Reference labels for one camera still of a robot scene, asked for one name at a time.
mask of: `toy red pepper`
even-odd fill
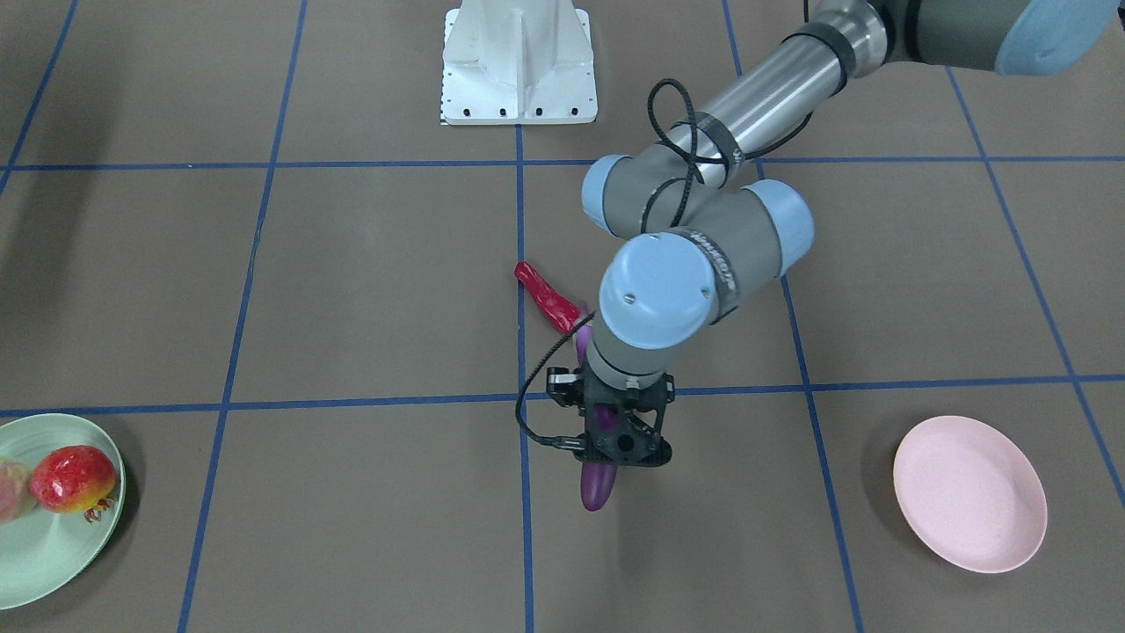
[[[528,292],[531,293],[531,298],[539,306],[540,311],[550,319],[551,325],[559,334],[569,333],[582,318],[578,306],[552,288],[542,274],[526,261],[515,264],[515,277],[523,281],[523,286],[528,288]]]

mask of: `floor tile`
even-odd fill
[[[217,403],[258,170],[17,172],[0,198],[7,408]]]
[[[235,400],[514,391],[514,190],[504,166],[279,170]]]
[[[58,40],[70,2],[0,4],[0,156],[7,164]]]
[[[297,9],[81,2],[20,163],[269,160]]]
[[[1125,37],[1114,20],[1092,51],[1053,76],[955,72],[989,155],[1125,155]]]
[[[645,4],[590,0],[575,6],[590,12],[597,120],[526,126],[529,159],[640,153],[657,139],[646,111],[649,90],[657,81],[678,79],[701,107],[737,79],[719,2],[693,6],[690,11],[668,0]],[[684,116],[672,88],[662,91],[656,106],[665,128]]]
[[[1125,162],[992,168],[1074,371],[1125,373]]]
[[[234,413],[190,630],[518,631],[521,506],[508,405]]]
[[[556,289],[596,309],[602,274],[624,242],[595,226],[582,211],[579,191],[585,172],[585,166],[526,168],[524,255]],[[524,320],[530,370],[559,335],[530,296],[524,298]],[[551,360],[551,365],[574,363],[573,349]],[[799,385],[781,283],[766,284],[727,319],[704,328],[684,345],[668,371],[684,388]]]
[[[1125,513],[1070,386],[818,394],[828,462],[865,631],[1120,631]],[[1043,482],[1038,553],[1002,575],[962,570],[922,545],[899,510],[894,451],[916,424],[979,419]]]
[[[1065,373],[983,165],[766,173],[817,221],[789,273],[813,382]]]
[[[514,159],[510,125],[440,124],[444,19],[459,4],[310,2],[281,159]]]
[[[551,434],[572,415],[529,407]],[[531,447],[536,631],[850,631],[803,395],[684,398],[665,437],[593,515],[579,464]]]
[[[1125,381],[1086,383],[1082,392],[1119,479],[1125,471]]]
[[[174,631],[179,622],[215,414],[90,421],[109,434],[125,462],[125,501],[110,510],[122,513],[117,527],[73,580],[35,603],[0,612],[8,633]]]

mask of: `toy fruit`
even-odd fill
[[[93,446],[65,446],[52,452],[32,473],[32,496],[40,506],[69,515],[84,510],[87,523],[101,521],[114,503],[107,498],[117,485],[112,462]]]
[[[0,525],[14,522],[35,506],[27,490],[32,469],[22,462],[0,458]]]

